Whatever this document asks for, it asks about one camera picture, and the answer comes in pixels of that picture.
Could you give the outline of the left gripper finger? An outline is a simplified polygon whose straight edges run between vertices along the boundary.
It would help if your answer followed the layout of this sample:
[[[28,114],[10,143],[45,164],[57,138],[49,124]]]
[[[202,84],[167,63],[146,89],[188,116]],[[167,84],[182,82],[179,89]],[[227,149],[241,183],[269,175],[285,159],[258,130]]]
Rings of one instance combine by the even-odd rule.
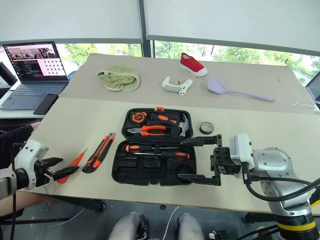
[[[47,175],[53,178],[54,181],[58,181],[65,177],[71,176],[79,169],[79,166],[67,166],[62,168],[61,170],[53,170],[48,168]]]
[[[50,167],[57,165],[58,163],[60,163],[62,161],[63,161],[63,159],[59,158],[59,157],[46,158],[41,161],[41,167],[50,168]]]

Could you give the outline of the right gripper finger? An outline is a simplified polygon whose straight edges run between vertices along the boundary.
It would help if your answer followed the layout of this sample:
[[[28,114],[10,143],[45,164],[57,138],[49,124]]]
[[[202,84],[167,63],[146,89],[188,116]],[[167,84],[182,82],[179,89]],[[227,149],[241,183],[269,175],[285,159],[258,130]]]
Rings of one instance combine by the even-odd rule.
[[[202,147],[204,145],[216,145],[222,147],[222,135],[217,134],[213,136],[197,136],[188,138],[180,142],[181,146]]]
[[[221,186],[220,176],[205,177],[202,174],[181,174],[177,175],[179,178],[201,185]]]

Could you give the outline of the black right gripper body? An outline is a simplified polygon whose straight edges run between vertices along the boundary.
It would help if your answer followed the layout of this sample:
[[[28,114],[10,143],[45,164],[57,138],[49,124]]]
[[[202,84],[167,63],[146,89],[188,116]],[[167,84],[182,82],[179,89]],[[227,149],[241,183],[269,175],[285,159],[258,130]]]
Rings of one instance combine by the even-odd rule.
[[[241,166],[237,165],[231,159],[229,147],[216,147],[213,150],[213,155],[210,156],[210,170],[214,172],[215,176],[235,175],[241,170]]]

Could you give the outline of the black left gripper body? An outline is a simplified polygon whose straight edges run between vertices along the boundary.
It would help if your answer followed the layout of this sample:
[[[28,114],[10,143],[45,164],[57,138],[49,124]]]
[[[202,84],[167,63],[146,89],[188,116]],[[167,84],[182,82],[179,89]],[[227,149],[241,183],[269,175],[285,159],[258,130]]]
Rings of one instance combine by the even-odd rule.
[[[50,182],[50,178],[45,175],[45,169],[53,166],[53,163],[49,159],[37,160],[34,163],[34,172],[36,177],[36,187],[46,185]]]

